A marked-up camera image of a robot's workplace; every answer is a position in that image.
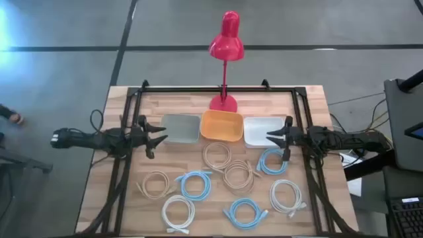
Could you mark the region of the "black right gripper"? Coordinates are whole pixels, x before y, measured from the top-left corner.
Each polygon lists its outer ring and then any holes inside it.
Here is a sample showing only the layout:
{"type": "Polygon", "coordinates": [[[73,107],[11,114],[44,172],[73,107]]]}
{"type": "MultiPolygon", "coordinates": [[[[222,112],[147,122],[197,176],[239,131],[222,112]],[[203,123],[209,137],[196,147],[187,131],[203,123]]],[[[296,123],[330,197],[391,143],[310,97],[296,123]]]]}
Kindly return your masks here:
{"type": "Polygon", "coordinates": [[[293,127],[292,124],[293,124],[293,117],[287,116],[285,119],[283,128],[279,130],[267,132],[267,134],[271,136],[285,136],[285,140],[279,139],[279,138],[273,138],[273,137],[266,138],[272,143],[276,144],[279,148],[282,148],[284,150],[284,154],[282,156],[283,161],[290,160],[291,150],[289,147],[291,145],[300,146],[302,149],[304,149],[303,154],[305,156],[308,156],[308,157],[311,156],[310,149],[307,144],[308,142],[307,136],[303,133],[302,129],[298,127],[293,127]]]}

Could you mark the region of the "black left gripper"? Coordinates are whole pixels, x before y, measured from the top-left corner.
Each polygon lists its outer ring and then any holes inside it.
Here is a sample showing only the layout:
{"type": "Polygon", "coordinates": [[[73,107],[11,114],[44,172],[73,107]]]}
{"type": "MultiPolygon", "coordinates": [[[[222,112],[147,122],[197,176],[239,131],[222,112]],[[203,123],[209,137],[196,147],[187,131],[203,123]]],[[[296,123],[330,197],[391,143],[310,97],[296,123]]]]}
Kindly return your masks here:
{"type": "Polygon", "coordinates": [[[162,141],[168,138],[168,135],[163,135],[157,138],[150,138],[149,133],[157,133],[166,130],[165,127],[152,126],[145,115],[139,115],[137,117],[138,127],[135,127],[130,132],[130,138],[132,140],[133,147],[145,146],[146,156],[149,159],[154,159],[155,149],[162,141]]]}

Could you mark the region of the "orange plastic bin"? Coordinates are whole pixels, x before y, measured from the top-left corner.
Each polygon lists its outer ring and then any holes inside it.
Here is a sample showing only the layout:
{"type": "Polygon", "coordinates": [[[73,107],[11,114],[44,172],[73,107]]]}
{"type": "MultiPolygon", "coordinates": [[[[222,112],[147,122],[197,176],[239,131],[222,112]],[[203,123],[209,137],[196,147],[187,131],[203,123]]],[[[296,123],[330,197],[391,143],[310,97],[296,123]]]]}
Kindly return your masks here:
{"type": "Polygon", "coordinates": [[[243,136],[243,120],[239,113],[206,110],[202,114],[200,133],[207,139],[236,142],[243,136]]]}

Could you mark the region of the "person's forearm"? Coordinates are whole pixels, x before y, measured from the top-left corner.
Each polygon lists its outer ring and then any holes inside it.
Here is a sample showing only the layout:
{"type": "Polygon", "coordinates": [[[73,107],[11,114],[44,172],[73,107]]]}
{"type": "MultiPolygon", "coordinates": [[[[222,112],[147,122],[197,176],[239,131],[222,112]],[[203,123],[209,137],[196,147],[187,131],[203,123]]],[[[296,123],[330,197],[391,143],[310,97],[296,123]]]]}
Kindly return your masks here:
{"type": "Polygon", "coordinates": [[[6,119],[10,119],[11,116],[13,116],[15,113],[7,108],[6,106],[3,106],[2,104],[0,104],[0,116],[6,118],[6,119]]]}

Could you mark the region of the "white plastic bin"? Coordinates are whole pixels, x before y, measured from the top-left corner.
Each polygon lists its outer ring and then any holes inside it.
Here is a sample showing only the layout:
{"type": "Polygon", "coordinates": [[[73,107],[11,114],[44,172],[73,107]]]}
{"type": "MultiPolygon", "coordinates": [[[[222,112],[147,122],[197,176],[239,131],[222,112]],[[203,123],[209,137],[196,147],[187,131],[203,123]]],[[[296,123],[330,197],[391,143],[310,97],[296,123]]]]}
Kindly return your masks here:
{"type": "Polygon", "coordinates": [[[279,130],[284,126],[284,120],[280,117],[245,117],[244,141],[247,148],[278,148],[268,140],[268,132],[279,130]]]}

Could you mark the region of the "grey plastic bin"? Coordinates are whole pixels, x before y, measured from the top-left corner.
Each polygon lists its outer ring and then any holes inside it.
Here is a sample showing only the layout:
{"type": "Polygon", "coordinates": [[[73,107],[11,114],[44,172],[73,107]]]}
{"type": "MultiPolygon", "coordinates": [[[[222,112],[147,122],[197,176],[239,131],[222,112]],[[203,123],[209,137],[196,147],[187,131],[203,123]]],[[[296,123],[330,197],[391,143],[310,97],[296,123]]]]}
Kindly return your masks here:
{"type": "Polygon", "coordinates": [[[165,114],[161,126],[168,137],[165,143],[197,143],[200,137],[200,117],[188,114],[165,114]]]}

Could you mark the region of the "white paper sheet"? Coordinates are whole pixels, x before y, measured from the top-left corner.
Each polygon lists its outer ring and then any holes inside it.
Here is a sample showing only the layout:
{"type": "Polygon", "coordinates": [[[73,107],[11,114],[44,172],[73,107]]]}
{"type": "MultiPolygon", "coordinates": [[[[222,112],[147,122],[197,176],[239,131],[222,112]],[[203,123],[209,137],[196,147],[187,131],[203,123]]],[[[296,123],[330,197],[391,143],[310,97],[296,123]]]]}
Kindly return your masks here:
{"type": "MultiPolygon", "coordinates": [[[[361,163],[362,160],[355,158],[349,154],[340,153],[341,163],[344,168],[348,168],[352,165],[361,163]]],[[[356,178],[348,181],[348,190],[351,195],[361,197],[362,196],[362,178],[356,178]]]]}

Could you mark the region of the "red desk lamp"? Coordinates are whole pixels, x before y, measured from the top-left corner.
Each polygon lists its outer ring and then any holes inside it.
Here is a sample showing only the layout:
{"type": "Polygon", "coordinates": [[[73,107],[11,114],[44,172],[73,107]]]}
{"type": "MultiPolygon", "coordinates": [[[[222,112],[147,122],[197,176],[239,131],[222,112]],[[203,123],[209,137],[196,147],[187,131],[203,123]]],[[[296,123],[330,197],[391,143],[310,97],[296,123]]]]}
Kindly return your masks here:
{"type": "Polygon", "coordinates": [[[227,64],[239,61],[245,56],[244,45],[239,38],[240,16],[236,11],[226,11],[222,16],[221,30],[212,40],[208,52],[210,56],[223,62],[221,92],[212,98],[210,109],[237,112],[237,101],[227,92],[227,64]]]}

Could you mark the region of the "black stand base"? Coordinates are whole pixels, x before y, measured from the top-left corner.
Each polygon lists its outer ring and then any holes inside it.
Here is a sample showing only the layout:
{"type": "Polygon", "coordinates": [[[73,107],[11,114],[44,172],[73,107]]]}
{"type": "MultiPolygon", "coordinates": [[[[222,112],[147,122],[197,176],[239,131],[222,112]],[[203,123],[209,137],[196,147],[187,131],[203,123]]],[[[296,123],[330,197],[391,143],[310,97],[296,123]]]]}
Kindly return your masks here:
{"type": "Polygon", "coordinates": [[[38,178],[40,181],[39,183],[46,183],[48,175],[53,169],[53,165],[51,163],[44,163],[6,149],[4,146],[4,139],[4,133],[0,132],[0,190],[5,184],[6,175],[11,175],[11,171],[13,169],[21,170],[22,177],[28,175],[33,179],[35,179],[35,177],[32,176],[31,172],[34,169],[39,169],[43,173],[43,175],[40,175],[38,178]]]}

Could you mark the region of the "tablet screen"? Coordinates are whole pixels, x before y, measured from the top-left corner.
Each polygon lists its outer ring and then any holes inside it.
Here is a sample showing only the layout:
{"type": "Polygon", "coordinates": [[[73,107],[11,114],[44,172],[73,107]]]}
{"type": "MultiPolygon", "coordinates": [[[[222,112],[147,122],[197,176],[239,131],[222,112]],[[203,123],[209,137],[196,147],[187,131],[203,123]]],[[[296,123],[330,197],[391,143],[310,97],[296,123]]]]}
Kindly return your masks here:
{"type": "Polygon", "coordinates": [[[404,134],[411,138],[423,140],[423,122],[407,128],[404,134]]]}

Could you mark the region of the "black laptop keyboard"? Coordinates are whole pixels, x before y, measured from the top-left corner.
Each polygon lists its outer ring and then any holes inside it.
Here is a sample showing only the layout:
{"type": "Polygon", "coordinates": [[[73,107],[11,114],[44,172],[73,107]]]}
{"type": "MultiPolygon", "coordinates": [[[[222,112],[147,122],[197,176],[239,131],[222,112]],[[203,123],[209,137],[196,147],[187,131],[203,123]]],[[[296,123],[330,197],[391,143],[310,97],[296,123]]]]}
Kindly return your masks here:
{"type": "Polygon", "coordinates": [[[390,199],[388,204],[401,238],[423,238],[423,197],[390,199]]]}

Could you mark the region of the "black metal table frame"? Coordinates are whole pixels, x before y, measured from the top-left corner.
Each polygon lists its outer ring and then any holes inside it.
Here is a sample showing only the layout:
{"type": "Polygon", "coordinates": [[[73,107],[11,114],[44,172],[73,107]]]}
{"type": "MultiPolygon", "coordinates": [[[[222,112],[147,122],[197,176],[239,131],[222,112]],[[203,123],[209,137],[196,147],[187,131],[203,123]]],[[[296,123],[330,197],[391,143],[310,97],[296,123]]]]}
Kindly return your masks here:
{"type": "MultiPolygon", "coordinates": [[[[104,108],[103,128],[122,128],[125,133],[137,125],[137,117],[158,126],[165,114],[198,115],[209,108],[211,99],[219,94],[218,86],[140,86],[111,87],[104,108]]],[[[327,100],[320,85],[229,87],[237,99],[238,111],[246,116],[293,116],[295,126],[306,130],[311,126],[330,128],[327,100]]],[[[229,142],[234,161],[255,164],[259,149],[245,147],[243,136],[229,142]]],[[[135,182],[149,171],[161,170],[171,179],[189,171],[204,168],[202,150],[210,142],[200,133],[197,143],[161,143],[155,158],[148,159],[143,147],[132,149],[124,158],[104,161],[102,151],[96,151],[96,166],[89,170],[75,238],[166,237],[166,225],[161,216],[162,200],[152,201],[142,196],[135,182]]],[[[285,237],[312,235],[347,237],[357,232],[358,225],[344,169],[340,160],[328,155],[323,161],[303,154],[293,147],[284,178],[296,182],[307,207],[287,218],[274,210],[269,201],[274,177],[260,175],[250,197],[258,202],[268,216],[249,231],[234,228],[223,214],[237,195],[232,193],[217,173],[211,175],[211,193],[195,204],[195,218],[188,228],[189,237],[285,237]]]]}

